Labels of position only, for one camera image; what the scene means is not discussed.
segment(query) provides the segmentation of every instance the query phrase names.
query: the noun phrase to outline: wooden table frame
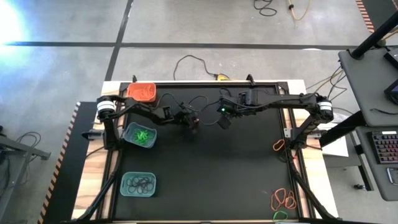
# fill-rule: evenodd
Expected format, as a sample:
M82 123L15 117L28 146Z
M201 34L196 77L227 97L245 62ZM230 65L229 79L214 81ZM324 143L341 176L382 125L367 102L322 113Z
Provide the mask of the wooden table frame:
M203 83L204 81L182 81L182 82L174 82L174 83ZM228 83L246 83L248 81L242 80L230 80L230 81L223 81ZM287 82L289 86L289 94L299 94L305 93L305 85L303 80L256 80L256 83L268 83L268 82ZM101 95L118 95L119 94L119 87L120 84L124 82L120 81L110 81L104 82L103 88L101 91ZM294 109L294 118L295 123L297 126L300 126L305 119L309 116L309 113L305 110L298 110ZM285 124L287 128L292 127L292 123L289 117L288 109L284 109L285 115ZM121 117L119 119L119 125L123 124L124 118ZM93 129L104 129L102 124L94 124ZM316 139L308 139L307 144L310 146L320 147L318 140ZM90 142L87 153L94 151L103 146L102 140L94 140ZM112 161L111 161L111 170L112 171L117 158L118 152L113 152ZM323 161L322 152L318 149L306 148L302 151L305 163L305 170L307 172L307 177L309 181L310 188L312 192L315 194L317 199L322 203L322 205L328 210L330 214L337 217L337 209L335 205L335 201L333 198L333 193L331 191L330 183L328 174L326 171L325 162ZM84 213L86 208L90 206L91 202L96 197L97 193L100 191L103 174L104 174L104 167L107 157L106 150L100 150L94 154L92 154L87 160L85 161L85 166L83 168L83 173L80 180L79 190L76 196L76 202L73 210L72 218L78 218L80 215ZM294 160L296 168L300 172L300 164L298 160ZM307 198L301 189L298 187L299 194L300 194L300 203L303 209L304 217L309 217L309 210L307 206ZM112 187L108 190L108 193L104 199L104 206L102 217L105 218L108 216L109 212L109 205L111 199L111 192ZM167 221L167 222L202 222L202 221ZM272 220L225 220L222 222L272 222Z

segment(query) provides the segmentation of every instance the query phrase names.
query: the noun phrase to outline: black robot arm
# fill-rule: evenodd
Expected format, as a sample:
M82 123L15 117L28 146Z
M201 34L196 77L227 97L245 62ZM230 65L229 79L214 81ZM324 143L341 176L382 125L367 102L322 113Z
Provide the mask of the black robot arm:
M123 104L124 109L116 112L114 101ZM173 114L171 106L151 106L140 103L132 98L120 97L118 95L101 96L97 99L98 119L104 123L104 148L116 149L119 136L116 135L116 127L113 119L120 118L126 113L134 113L149 118L157 125L182 124L190 129L195 129L198 124L198 111L191 105L181 102L178 104L180 111Z
M266 94L262 102L258 100L258 94ZM307 142L307 136L322 123L333 120L333 109L331 102L318 93L300 95L274 95L261 92L256 89L239 93L237 97L221 96L218 112L222 114L218 124L223 129L231 125L231 118L255 115L269 108L293 108L305 109L310 116L298 128L291 129L287 135L290 139L291 149L303 149Z

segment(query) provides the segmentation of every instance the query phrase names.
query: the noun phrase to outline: concrete floor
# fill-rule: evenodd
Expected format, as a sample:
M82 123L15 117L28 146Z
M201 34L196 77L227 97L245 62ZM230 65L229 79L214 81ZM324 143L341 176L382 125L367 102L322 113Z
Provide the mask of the concrete floor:
M115 42L127 0L6 3L3 9L9 9L7 15L13 20L8 24L13 26L7 26L11 30L5 40ZM295 1L298 13L306 3ZM274 1L271 6L278 10L274 17L259 15L250 0L135 0L123 42L358 45L369 35L355 0L314 1L300 22L292 20L285 1ZM41 133L38 147L52 152L50 160L31 164L30 181L16 189L6 220L37 221L75 102L94 101L99 96L112 50L0 47L0 124L13 139L27 131ZM336 70L337 53L122 48L112 80L130 80L132 75L139 80L172 80L177 60L193 54L206 60L210 72L225 73L231 78L242 79L250 73L255 79L303 79L309 86ZM179 80L211 78L202 64L192 59L181 62L176 76ZM346 80L341 86L349 88ZM327 94L329 87L320 90L320 94ZM358 110L351 89L333 104L352 112ZM340 217L396 223L393 211L398 209L397 202L383 201L377 191L351 188L361 182L358 170L330 169L329 175Z

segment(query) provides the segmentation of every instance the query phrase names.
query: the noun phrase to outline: table leg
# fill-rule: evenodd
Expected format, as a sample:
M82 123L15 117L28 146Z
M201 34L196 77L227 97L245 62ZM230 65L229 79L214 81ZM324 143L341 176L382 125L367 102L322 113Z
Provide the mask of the table leg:
M25 144L13 141L9 138L0 136L0 146L5 146L13 150L17 151L25 151L35 156L40 156L42 159L49 159L50 154L49 152L44 152L40 149L36 149L34 147L27 146Z
M326 134L324 134L319 142L321 147L326 146L333 141L345 136L346 134L352 132L358 126L365 126L365 120L361 111L356 112L349 118L345 119L340 124L337 124L334 128L331 128Z
M361 177L362 177L363 184L364 184L364 189L367 191L372 191L372 190L374 190L374 187L371 182L369 172L368 172L367 168L365 167L365 163L361 156L363 154L362 146L361 145L355 146L355 150L356 150L356 153L358 154L359 161L361 162L361 165L358 166L358 169L359 169L359 173L361 173Z

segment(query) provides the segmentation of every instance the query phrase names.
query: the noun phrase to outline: orange rubber band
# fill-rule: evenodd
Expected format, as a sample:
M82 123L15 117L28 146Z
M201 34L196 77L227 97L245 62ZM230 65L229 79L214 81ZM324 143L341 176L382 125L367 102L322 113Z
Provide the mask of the orange rubber band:
M296 200L294 199L294 194L293 194L292 191L290 191L287 194L287 198L285 200L285 208L287 208L287 209L295 209L296 207L297 207L297 203L296 203Z
M281 150L283 147L285 146L285 140L284 139L280 139L279 141L277 141L272 148L274 149L275 152Z
M282 200L278 197L278 192L282 191L283 192L283 197ZM274 198L276 199L276 201L278 202L278 206L275 208L274 207ZM285 202L285 198L286 198L286 190L284 188L278 189L276 190L272 195L271 195L271 209L273 211L277 211L278 208L280 208L284 202Z

